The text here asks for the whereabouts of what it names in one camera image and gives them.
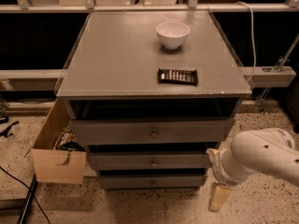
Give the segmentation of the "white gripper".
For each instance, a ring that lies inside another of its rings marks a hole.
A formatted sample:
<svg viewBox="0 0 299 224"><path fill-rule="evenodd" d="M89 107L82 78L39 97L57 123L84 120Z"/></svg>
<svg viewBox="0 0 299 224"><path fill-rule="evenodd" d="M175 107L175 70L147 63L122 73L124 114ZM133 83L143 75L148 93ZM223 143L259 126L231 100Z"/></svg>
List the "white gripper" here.
<svg viewBox="0 0 299 224"><path fill-rule="evenodd" d="M232 194L233 190L230 187L244 182L247 179L247 172L233 157L230 148L222 150L208 148L206 154L212 163L213 175L220 182L220 184L213 182L211 185L208 210L219 212Z"/></svg>

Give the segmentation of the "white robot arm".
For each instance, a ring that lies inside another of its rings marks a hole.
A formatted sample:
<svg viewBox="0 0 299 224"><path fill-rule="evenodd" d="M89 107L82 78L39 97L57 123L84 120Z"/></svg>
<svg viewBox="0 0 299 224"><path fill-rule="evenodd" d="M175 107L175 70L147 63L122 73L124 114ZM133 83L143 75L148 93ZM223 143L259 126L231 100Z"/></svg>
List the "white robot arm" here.
<svg viewBox="0 0 299 224"><path fill-rule="evenodd" d="M280 128L238 133L228 148L206 151L217 183L210 189L208 210L218 212L229 199L232 187L250 175L263 173L299 186L299 151L292 136Z"/></svg>

